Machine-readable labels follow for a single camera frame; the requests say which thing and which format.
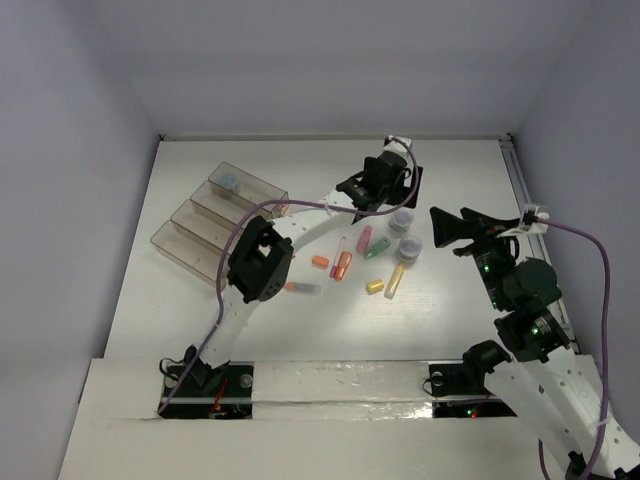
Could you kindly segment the purple glitter jar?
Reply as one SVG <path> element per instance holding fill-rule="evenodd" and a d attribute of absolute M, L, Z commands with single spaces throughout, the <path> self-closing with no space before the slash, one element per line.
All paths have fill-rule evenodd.
<path fill-rule="evenodd" d="M 423 249 L 422 241 L 415 236 L 406 236 L 399 240 L 395 251 L 397 260 L 404 265 L 413 265 Z"/>
<path fill-rule="evenodd" d="M 388 227 L 393 235 L 403 236 L 410 230 L 415 216 L 411 209 L 400 208 L 389 217 Z"/>

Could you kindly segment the pink highlighter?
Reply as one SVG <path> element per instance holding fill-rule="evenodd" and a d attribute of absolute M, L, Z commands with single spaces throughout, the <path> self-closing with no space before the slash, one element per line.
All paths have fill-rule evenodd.
<path fill-rule="evenodd" d="M 356 252 L 360 255 L 364 255 L 369 246 L 369 242 L 371 240 L 371 236 L 373 233 L 373 227 L 371 225 L 366 225 L 359 236 L 359 239 L 356 244 Z"/>

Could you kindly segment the green highlighter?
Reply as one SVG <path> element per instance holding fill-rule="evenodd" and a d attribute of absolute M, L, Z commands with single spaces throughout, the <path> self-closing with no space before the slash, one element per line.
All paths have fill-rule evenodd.
<path fill-rule="evenodd" d="M 365 260 L 372 259 L 385 250 L 387 250 L 391 245 L 391 240 L 388 237 L 382 237 L 373 244 L 369 245 L 368 248 L 363 253 L 363 258 Z"/>

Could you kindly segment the blue glitter jar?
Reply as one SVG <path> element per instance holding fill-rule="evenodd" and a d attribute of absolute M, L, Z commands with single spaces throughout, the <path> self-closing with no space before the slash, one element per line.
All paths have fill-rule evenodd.
<path fill-rule="evenodd" d="M 241 191 L 241 182 L 235 174 L 225 173 L 217 178 L 217 184 L 224 190 L 239 195 Z"/>

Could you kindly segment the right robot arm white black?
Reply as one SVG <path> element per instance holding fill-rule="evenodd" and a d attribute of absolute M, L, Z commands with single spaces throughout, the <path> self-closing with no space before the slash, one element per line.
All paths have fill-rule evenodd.
<path fill-rule="evenodd" d="M 639 445 L 609 406 L 608 366 L 591 381 L 551 307 L 562 298 L 557 275 L 544 260 L 520 260 L 518 237 L 553 226 L 539 205 L 501 220 L 469 208 L 459 215 L 430 210 L 434 244 L 456 241 L 458 257 L 473 259 L 494 309 L 498 340 L 470 347 L 458 362 L 433 364 L 423 383 L 434 398 L 497 398 L 538 438 L 567 479 L 636 479 Z"/>

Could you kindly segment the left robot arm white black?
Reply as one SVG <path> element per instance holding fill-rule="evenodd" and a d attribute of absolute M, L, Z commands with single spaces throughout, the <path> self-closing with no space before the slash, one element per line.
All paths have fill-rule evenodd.
<path fill-rule="evenodd" d="M 274 220 L 258 214 L 279 200 L 267 200 L 246 214 L 235 227 L 220 258 L 216 286 L 217 317 L 201 344 L 185 353 L 178 377 L 195 392 L 209 395 L 221 383 L 223 366 L 234 352 L 240 333 L 260 303 L 273 299 L 284 287 L 298 250 L 335 230 L 366 217 L 384 216 L 417 203 L 422 168 L 411 141 L 389 136 L 382 153 L 367 157 L 363 169 L 316 202 L 286 200 L 300 211 Z"/>

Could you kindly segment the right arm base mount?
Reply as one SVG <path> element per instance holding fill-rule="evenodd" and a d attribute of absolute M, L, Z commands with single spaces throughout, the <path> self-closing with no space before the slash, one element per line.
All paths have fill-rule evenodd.
<path fill-rule="evenodd" d="M 509 354 L 495 341 L 472 346 L 460 361 L 429 364 L 421 389 L 435 402 L 436 419 L 479 419 L 515 417 L 502 400 L 485 387 L 485 377 L 501 363 L 510 362 Z"/>

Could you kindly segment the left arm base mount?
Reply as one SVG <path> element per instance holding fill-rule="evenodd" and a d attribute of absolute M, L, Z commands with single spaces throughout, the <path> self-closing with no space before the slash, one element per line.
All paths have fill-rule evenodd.
<path fill-rule="evenodd" d="M 212 368 L 197 359 L 174 396 L 169 398 L 195 353 L 196 347 L 192 345 L 181 360 L 167 357 L 160 360 L 163 390 L 158 406 L 159 416 L 184 420 L 250 419 L 253 413 L 253 363 L 227 362 Z"/>

